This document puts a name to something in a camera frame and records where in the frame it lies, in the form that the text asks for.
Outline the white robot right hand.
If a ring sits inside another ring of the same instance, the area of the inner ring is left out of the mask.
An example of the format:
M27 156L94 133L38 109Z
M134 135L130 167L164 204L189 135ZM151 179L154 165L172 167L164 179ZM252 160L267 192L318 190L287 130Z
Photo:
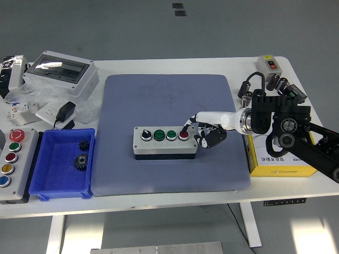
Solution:
M198 133L194 136L196 142L204 148L212 148L227 137L227 131L236 130L245 134L241 125L244 120L244 110L237 112L199 112L190 117L182 131L186 131L193 123L199 123Z

